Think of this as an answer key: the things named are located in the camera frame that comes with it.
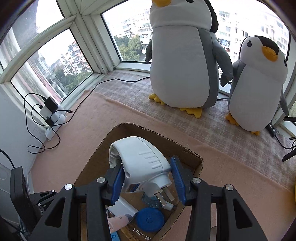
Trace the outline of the white plug-in device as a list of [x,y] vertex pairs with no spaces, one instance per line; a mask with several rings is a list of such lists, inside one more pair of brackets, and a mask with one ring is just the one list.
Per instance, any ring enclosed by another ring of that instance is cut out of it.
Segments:
[[124,181],[122,193],[144,192],[148,197],[156,197],[165,205],[162,193],[174,201],[168,187],[171,166],[166,157],[144,138],[130,136],[117,140],[109,147],[109,166],[122,165]]

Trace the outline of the white USB wall charger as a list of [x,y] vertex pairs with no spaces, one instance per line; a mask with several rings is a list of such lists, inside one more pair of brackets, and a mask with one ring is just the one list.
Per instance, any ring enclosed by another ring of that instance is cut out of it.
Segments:
[[107,207],[108,211],[114,216],[126,216],[130,223],[138,213],[138,210],[128,203],[123,197],[119,197],[113,206]]

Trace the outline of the cardboard box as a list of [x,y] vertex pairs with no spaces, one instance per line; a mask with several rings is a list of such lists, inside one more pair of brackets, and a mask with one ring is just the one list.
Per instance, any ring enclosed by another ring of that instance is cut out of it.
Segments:
[[151,240],[164,240],[184,210],[171,175],[173,168],[169,160],[172,156],[177,156],[195,177],[200,176],[203,168],[200,155],[142,126],[121,123],[102,140],[76,179],[75,186],[86,185],[104,176],[117,163],[122,163],[125,182],[120,195],[135,209],[149,206],[144,202],[144,194],[157,200],[155,194],[165,195],[164,191],[168,190],[173,200],[164,196],[170,208],[160,209],[164,215],[162,228],[145,232]]

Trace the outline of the clear blue small bottle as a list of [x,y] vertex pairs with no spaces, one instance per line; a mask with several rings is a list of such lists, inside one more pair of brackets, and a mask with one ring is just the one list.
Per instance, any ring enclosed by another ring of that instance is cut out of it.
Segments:
[[161,204],[161,202],[158,200],[158,198],[154,197],[148,197],[145,193],[142,195],[142,202],[144,204],[146,204],[148,207],[151,208],[157,208],[157,209],[165,209],[168,211],[171,211],[174,207],[173,204],[171,204],[170,202],[166,202],[165,201],[165,205]]

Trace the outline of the pink cosmetic bottle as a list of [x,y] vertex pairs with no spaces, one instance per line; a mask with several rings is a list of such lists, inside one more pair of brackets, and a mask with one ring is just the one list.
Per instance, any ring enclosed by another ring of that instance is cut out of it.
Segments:
[[132,221],[132,216],[129,214],[114,216],[108,218],[107,221],[110,233],[114,233],[127,226]]

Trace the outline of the blue round tape measure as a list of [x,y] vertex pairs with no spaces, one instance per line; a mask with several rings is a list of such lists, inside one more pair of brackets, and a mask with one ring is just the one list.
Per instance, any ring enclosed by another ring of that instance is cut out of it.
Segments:
[[144,232],[159,232],[165,224],[165,217],[160,210],[147,207],[136,214],[135,222]]

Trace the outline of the blue plastic phone stand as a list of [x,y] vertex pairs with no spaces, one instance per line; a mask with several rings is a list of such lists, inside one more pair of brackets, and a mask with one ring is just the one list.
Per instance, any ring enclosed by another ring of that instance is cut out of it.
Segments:
[[112,241],[120,241],[119,235],[117,234],[117,232],[113,232],[111,234],[111,240]]

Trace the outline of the checkered cloth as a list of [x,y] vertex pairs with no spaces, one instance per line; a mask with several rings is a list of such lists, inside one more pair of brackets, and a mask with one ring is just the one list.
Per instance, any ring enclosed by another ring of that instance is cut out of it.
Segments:
[[114,71],[98,78],[90,88],[224,152],[290,191],[295,188],[295,158],[282,162],[291,146],[289,139],[279,133],[272,138],[267,130],[257,136],[230,124],[225,119],[228,112],[225,100],[217,101],[203,110],[200,118],[195,118],[150,100],[150,80],[135,72]]

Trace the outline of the white power strip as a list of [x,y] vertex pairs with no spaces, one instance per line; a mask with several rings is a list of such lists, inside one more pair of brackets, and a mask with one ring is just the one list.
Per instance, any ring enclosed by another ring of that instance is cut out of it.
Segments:
[[62,108],[61,105],[58,105],[56,112],[52,113],[46,106],[43,106],[43,108],[40,110],[40,114],[44,118],[50,118],[54,124],[53,128],[48,127],[45,132],[46,138],[50,141],[55,135],[55,132],[58,130],[58,128],[60,128],[58,124],[62,124],[65,122],[66,111]]

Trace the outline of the black remote control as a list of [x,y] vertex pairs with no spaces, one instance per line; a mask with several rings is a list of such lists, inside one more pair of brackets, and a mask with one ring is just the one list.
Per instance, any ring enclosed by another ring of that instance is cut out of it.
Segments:
[[269,134],[271,135],[272,138],[274,138],[276,136],[276,129],[275,127],[272,125],[272,123],[269,123],[267,126],[266,126],[266,129],[267,131],[269,132]]

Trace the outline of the black power adapter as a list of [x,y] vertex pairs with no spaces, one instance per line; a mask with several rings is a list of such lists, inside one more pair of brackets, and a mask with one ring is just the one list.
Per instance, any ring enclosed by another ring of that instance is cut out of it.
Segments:
[[59,107],[59,104],[55,102],[55,100],[51,96],[45,98],[44,104],[51,113],[54,113]]

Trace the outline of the small penguin plush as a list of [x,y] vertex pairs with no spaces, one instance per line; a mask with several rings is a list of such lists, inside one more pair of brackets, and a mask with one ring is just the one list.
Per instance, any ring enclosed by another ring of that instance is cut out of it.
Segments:
[[258,136],[278,108],[288,115],[283,93],[287,72],[286,56],[272,39],[246,37],[233,64],[226,120]]

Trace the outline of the black tripod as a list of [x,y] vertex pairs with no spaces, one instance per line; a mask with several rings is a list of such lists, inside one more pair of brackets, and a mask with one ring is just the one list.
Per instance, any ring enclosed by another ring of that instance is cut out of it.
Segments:
[[[295,126],[295,117],[285,117],[283,120],[289,121]],[[295,145],[294,145],[295,137],[291,137],[290,140],[294,140],[292,147],[291,147],[292,150],[283,157],[282,162],[285,162],[296,155],[296,150],[295,150]]]

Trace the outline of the large penguin plush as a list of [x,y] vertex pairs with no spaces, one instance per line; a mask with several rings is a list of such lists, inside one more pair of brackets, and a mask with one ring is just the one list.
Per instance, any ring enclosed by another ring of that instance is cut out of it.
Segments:
[[149,20],[149,98],[200,118],[233,78],[230,56],[216,37],[214,8],[210,1],[152,1]]

